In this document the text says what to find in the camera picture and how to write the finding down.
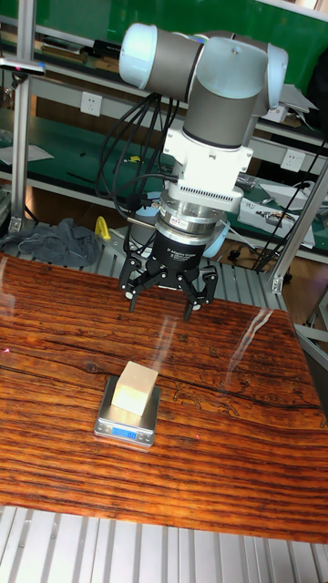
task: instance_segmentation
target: gray cloth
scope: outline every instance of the gray cloth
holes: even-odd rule
[[[99,247],[96,235],[86,227],[78,227],[73,219],[62,220],[57,227],[36,226],[22,230],[0,240],[0,250],[10,244],[18,244],[21,253],[31,253],[41,261],[85,267],[97,259]]]

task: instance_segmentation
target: white power outlet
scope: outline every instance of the white power outlet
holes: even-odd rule
[[[291,172],[298,172],[305,159],[304,152],[297,149],[288,149],[282,161],[281,168],[290,170]]]
[[[87,93],[83,91],[80,110],[82,113],[88,113],[90,116],[100,116],[102,96],[96,93]]]

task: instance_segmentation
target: yellow object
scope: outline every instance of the yellow object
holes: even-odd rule
[[[129,361],[118,379],[112,405],[142,416],[157,376],[157,371]]]
[[[104,217],[97,218],[95,233],[96,233],[96,235],[100,234],[104,240],[110,239],[110,235],[108,233],[108,226],[107,226],[107,223],[106,223]]]

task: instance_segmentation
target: wood grain surface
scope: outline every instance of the wood grain surface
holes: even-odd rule
[[[176,291],[131,314],[117,280],[3,267],[0,504],[328,542],[328,426],[288,314],[215,301],[185,323]],[[93,433],[128,360],[159,371],[146,452]]]

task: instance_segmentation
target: black cable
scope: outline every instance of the black cable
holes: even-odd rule
[[[177,176],[172,176],[172,175],[166,175],[166,174],[159,174],[159,173],[154,173],[154,174],[140,174],[139,176],[136,176],[134,179],[129,180],[128,182],[126,182],[126,184],[123,184],[123,186],[120,187],[120,189],[117,190],[116,193],[113,194],[113,201],[115,204],[115,208],[117,209],[117,211],[119,212],[119,214],[124,217],[124,219],[127,219],[130,215],[125,214],[120,208],[119,208],[119,201],[118,201],[118,194],[120,194],[120,192],[122,192],[125,189],[128,189],[128,187],[132,186],[133,184],[135,184],[135,182],[138,182],[139,180],[142,179],[161,179],[161,180],[168,180],[169,182],[173,182],[173,183],[177,183],[178,182],[178,177]]]
[[[249,243],[241,243],[241,245],[237,249],[237,252],[240,253],[241,249],[243,249],[244,247],[247,247],[247,249],[249,249],[251,253],[255,253],[255,255],[260,255],[261,253],[260,251],[257,251],[257,249],[254,249],[254,247],[252,247]]]
[[[163,126],[163,119],[162,119],[162,114],[161,114],[161,110],[160,110],[160,103],[159,103],[159,123],[160,123],[160,131],[163,134],[164,126]],[[163,172],[163,168],[162,168],[161,162],[160,162],[160,157],[161,157],[162,153],[163,153],[163,150],[161,150],[159,153],[159,172]]]
[[[145,149],[144,149],[144,151],[142,151],[142,146],[140,148],[140,162],[139,162],[138,168],[137,168],[137,176],[140,174],[142,165],[145,163],[145,160],[146,160],[146,155],[147,155],[147,152],[149,150],[151,137],[152,137],[153,132],[154,132],[157,118],[159,116],[160,100],[161,100],[161,96],[158,95],[156,98],[156,106],[154,108],[154,112],[153,112],[152,119],[151,119],[150,126],[149,126],[149,131],[147,134]],[[127,204],[133,210],[137,210],[137,208],[140,206],[140,201],[141,201],[143,189],[144,189],[144,185],[142,183],[140,185],[140,188],[138,189],[138,193],[136,192],[136,186],[135,186],[134,189],[132,190],[132,192],[128,195]]]
[[[118,164],[116,165],[115,172],[114,172],[114,178],[113,178],[113,187],[112,187],[112,192],[113,193],[115,193],[116,190],[117,190],[118,173],[119,173],[119,169],[120,169],[120,166],[122,164],[122,161],[124,160],[124,157],[126,155],[126,152],[127,152],[128,148],[129,148],[129,145],[130,145],[132,139],[134,138],[134,136],[138,132],[138,129],[139,129],[140,125],[141,125],[142,120],[144,119],[144,117],[146,116],[146,114],[149,111],[150,103],[151,102],[149,101],[141,109],[138,122],[135,124],[133,130],[131,131],[131,133],[130,133],[130,135],[128,137],[128,140],[126,141],[125,146],[124,146],[124,148],[123,148],[123,150],[121,152],[121,155],[120,155],[120,157],[118,159]]]
[[[128,253],[130,251],[130,248],[129,248],[129,237],[130,237],[131,229],[132,229],[132,224],[129,223],[128,224],[127,234],[126,234],[125,239],[123,241],[123,251],[125,252],[126,255],[128,255]]]
[[[179,109],[179,101],[177,101],[177,103],[176,103],[176,105],[174,107],[174,111],[173,111],[172,116],[171,116],[171,119],[169,121],[168,129],[171,127],[171,125],[172,125],[172,123],[174,121],[174,118],[176,117],[176,115],[178,113],[178,109]],[[163,128],[163,120],[161,118],[161,113],[159,115],[159,118],[160,118],[161,131],[163,133],[164,128]],[[159,153],[159,171],[160,172],[163,172],[163,168],[161,166],[161,160],[160,160],[160,157],[162,156],[162,154],[163,154],[163,150],[161,150],[160,153]]]
[[[150,172],[148,174],[140,174],[139,176],[135,176],[134,179],[129,180],[126,184],[123,184],[114,194],[115,197],[120,194],[125,189],[128,189],[129,186],[132,186],[135,182],[138,182],[142,179],[160,179],[160,180],[168,180],[169,182],[173,182],[177,184],[178,176],[172,176],[171,174],[160,174],[159,172],[154,172],[153,174]]]
[[[108,184],[106,183],[106,178],[105,178],[105,175],[104,175],[104,167],[105,167],[105,165],[106,165],[106,163],[108,161],[108,158],[109,158],[110,154],[113,152],[113,150],[114,150],[115,146],[117,145],[117,143],[122,139],[122,137],[125,134],[125,132],[138,119],[138,117],[140,116],[140,114],[141,114],[141,111],[139,111],[127,123],[127,125],[120,130],[120,132],[118,132],[117,136],[115,137],[115,139],[111,143],[110,147],[108,148],[108,151],[106,152],[106,156],[104,158],[103,158],[104,151],[102,151],[102,150],[100,151],[100,155],[99,155],[99,169],[98,169],[98,172],[97,172],[97,177],[96,177],[96,182],[95,182],[95,191],[96,191],[97,196],[99,196],[100,198],[102,197],[102,193],[100,192],[100,189],[99,189],[99,180],[100,180],[100,178],[102,178],[102,182],[103,182],[103,184],[105,186],[105,189],[106,189],[108,195],[110,195],[110,190],[108,188]]]
[[[141,255],[141,253],[143,253],[143,252],[144,252],[144,250],[145,250],[145,249],[146,249],[146,248],[147,248],[149,245],[151,245],[151,243],[152,243],[152,242],[154,241],[154,239],[155,239],[155,235],[156,235],[156,233],[152,232],[152,233],[151,233],[151,235],[150,235],[150,237],[149,237],[149,239],[146,241],[146,243],[144,243],[144,244],[143,244],[141,247],[138,247],[138,248],[137,248],[137,253],[138,253],[139,255]]]
[[[122,116],[120,119],[118,119],[118,121],[112,126],[112,128],[108,132],[108,134],[107,134],[107,136],[106,136],[106,138],[105,138],[105,140],[104,140],[104,142],[102,144],[100,153],[99,153],[99,170],[98,170],[97,177],[96,177],[96,181],[95,181],[95,190],[96,190],[96,194],[98,196],[100,196],[100,190],[99,190],[99,180],[100,180],[100,178],[102,178],[102,180],[103,180],[104,183],[106,182],[105,181],[105,176],[104,176],[104,167],[105,167],[105,164],[108,161],[108,158],[109,158],[111,152],[113,151],[114,147],[117,145],[118,141],[122,138],[122,136],[124,135],[124,133],[128,130],[128,128],[133,124],[133,122],[136,119],[138,119],[138,116],[141,113],[139,110],[142,109],[142,106],[144,104],[146,104],[147,102],[149,102],[150,100],[152,100],[152,98],[153,98],[152,94],[150,94],[147,97],[144,97],[139,103],[137,103],[129,111],[127,111],[127,113],[124,114],[124,116]],[[110,138],[112,137],[113,132],[117,128],[119,128],[120,124],[122,122],[124,122],[126,119],[128,119],[129,116],[131,116],[135,111],[138,111],[138,113],[136,114],[136,116],[133,117],[127,123],[127,125],[118,133],[118,135],[115,137],[114,141],[112,142],[112,144],[108,148],[108,151],[106,152],[106,148],[107,148],[108,142],[109,142]]]
[[[27,214],[31,217],[31,219],[33,219],[33,221],[36,223],[36,225],[38,225],[38,223],[40,221],[36,218],[36,215],[33,214],[32,210],[30,210],[26,205],[25,205],[25,210],[26,210]]]
[[[168,111],[167,111],[167,116],[166,116],[166,121],[165,121],[165,124],[164,124],[164,128],[163,128],[163,131],[161,133],[161,137],[159,139],[159,143],[154,148],[153,153],[152,153],[152,156],[151,156],[151,158],[149,160],[149,163],[148,163],[148,165],[146,167],[145,176],[146,176],[146,174],[149,174],[151,172],[151,169],[153,168],[153,166],[155,164],[155,160],[156,160],[157,156],[159,155],[160,151],[163,148],[164,141],[165,141],[165,137],[166,137],[166,134],[167,134],[167,131],[168,131],[168,128],[169,128],[169,122],[170,122],[170,116],[171,116],[172,106],[173,106],[173,99],[170,99],[169,100],[169,108],[168,108]],[[145,184],[146,184],[146,181],[145,180],[141,182],[140,189],[139,189],[139,193],[141,193],[143,191],[143,189],[145,188]]]
[[[275,233],[277,232],[277,229],[279,229],[279,227],[281,226],[281,224],[282,224],[282,219],[283,219],[283,218],[284,218],[284,216],[287,214],[287,212],[288,212],[289,208],[291,207],[291,205],[292,205],[292,203],[293,203],[294,199],[296,198],[297,194],[299,193],[300,189],[302,188],[302,184],[303,184],[304,182],[306,182],[306,180],[307,180],[307,179],[308,179],[308,177],[310,176],[310,174],[311,174],[311,170],[312,170],[312,168],[313,168],[313,166],[314,166],[315,162],[316,162],[316,161],[317,161],[317,159],[319,158],[319,156],[320,156],[320,154],[321,154],[321,152],[322,152],[322,150],[323,150],[324,144],[325,144],[325,140],[323,141],[323,143],[321,144],[321,146],[318,148],[318,150],[317,150],[317,153],[315,154],[315,156],[314,156],[314,158],[313,158],[312,164],[311,164],[311,166],[309,167],[309,169],[307,170],[307,172],[306,172],[306,174],[305,174],[305,176],[304,176],[304,179],[303,179],[303,180],[302,180],[302,182],[299,184],[299,186],[297,187],[296,191],[294,192],[294,194],[293,194],[293,196],[292,196],[291,200],[289,201],[289,203],[287,204],[287,206],[286,206],[286,207],[285,207],[285,209],[283,210],[283,212],[282,212],[282,215],[280,216],[280,218],[279,218],[279,220],[278,220],[278,222],[277,222],[277,224],[276,224],[276,226],[275,226],[275,228],[274,228],[274,231],[272,232],[271,236],[269,237],[269,239],[267,240],[267,242],[266,242],[265,246],[263,247],[263,249],[262,249],[262,251],[261,251],[261,253],[260,253],[260,256],[259,256],[259,257],[256,259],[256,261],[254,262],[254,265],[252,266],[252,269],[253,269],[253,270],[260,271],[261,269],[263,269],[263,267],[264,267],[264,266],[265,266],[265,265],[266,265],[266,264],[267,264],[267,263],[268,263],[268,262],[269,262],[269,261],[272,259],[272,257],[274,257],[274,255],[275,255],[275,254],[278,252],[279,248],[280,248],[282,245],[284,245],[284,244],[286,243],[286,241],[288,240],[288,238],[289,238],[289,235],[290,235],[290,233],[292,232],[292,230],[293,230],[293,228],[294,228],[294,226],[295,226],[295,225],[292,225],[292,227],[290,228],[290,230],[288,231],[288,233],[287,233],[287,234],[286,234],[286,235],[283,237],[283,239],[282,239],[281,241],[279,241],[279,243],[277,243],[277,245],[276,245],[275,249],[274,249],[274,250],[272,250],[271,252],[269,252],[268,256],[265,258],[265,262],[263,262],[263,259],[264,259],[265,252],[268,250],[268,247],[269,247],[270,243],[272,242],[272,239],[273,239],[273,237],[274,237]]]

